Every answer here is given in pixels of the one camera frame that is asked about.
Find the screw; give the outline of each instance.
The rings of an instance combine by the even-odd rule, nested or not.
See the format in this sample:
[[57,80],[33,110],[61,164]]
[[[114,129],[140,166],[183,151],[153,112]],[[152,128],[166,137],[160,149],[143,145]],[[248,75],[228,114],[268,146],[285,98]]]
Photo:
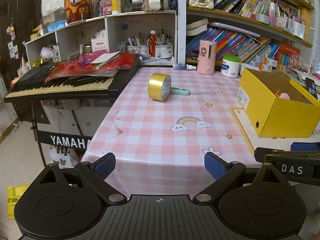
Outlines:
[[124,196],[122,196],[121,194],[112,194],[109,196],[109,200],[112,202],[119,202],[122,201],[124,199]]
[[211,200],[211,196],[208,194],[199,194],[196,196],[196,199],[201,202],[207,202]]

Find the blue gripper pad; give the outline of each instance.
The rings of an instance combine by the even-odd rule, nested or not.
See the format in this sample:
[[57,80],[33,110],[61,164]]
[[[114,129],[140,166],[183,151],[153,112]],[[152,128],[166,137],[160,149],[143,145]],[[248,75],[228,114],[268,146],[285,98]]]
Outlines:
[[208,153],[204,156],[204,167],[215,180],[221,178],[228,171],[227,167],[223,163],[221,163],[221,161],[223,163],[226,163],[218,156],[217,158],[214,158]]
[[319,148],[315,143],[300,143],[293,142],[290,150],[292,152],[303,152],[303,151],[319,151]]
[[116,167],[116,157],[108,153],[90,165],[91,170],[105,180]]

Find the rainbow print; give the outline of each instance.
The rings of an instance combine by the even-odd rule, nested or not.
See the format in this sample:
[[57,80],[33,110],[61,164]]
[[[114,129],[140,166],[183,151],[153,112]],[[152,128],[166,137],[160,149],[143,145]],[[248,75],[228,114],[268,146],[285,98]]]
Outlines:
[[185,124],[186,122],[194,122],[197,123],[198,121],[200,121],[200,119],[192,117],[192,116],[186,116],[186,117],[182,117],[177,121],[177,124]]

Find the yellow label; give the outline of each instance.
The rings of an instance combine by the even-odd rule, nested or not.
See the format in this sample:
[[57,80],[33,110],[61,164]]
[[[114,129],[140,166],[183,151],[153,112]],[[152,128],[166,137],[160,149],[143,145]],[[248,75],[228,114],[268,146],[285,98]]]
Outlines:
[[119,11],[119,0],[112,0],[111,2],[112,11]]
[[20,199],[20,197],[27,190],[28,187],[29,185],[23,185],[19,187],[8,186],[8,218],[9,219],[14,219],[13,209],[17,201]]

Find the glass jar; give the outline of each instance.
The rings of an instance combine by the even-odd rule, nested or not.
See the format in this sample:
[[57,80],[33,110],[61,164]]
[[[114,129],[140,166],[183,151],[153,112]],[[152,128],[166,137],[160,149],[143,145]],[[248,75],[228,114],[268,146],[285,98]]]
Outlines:
[[132,12],[139,12],[142,11],[141,6],[143,5],[143,0],[132,0],[131,3],[131,11]]

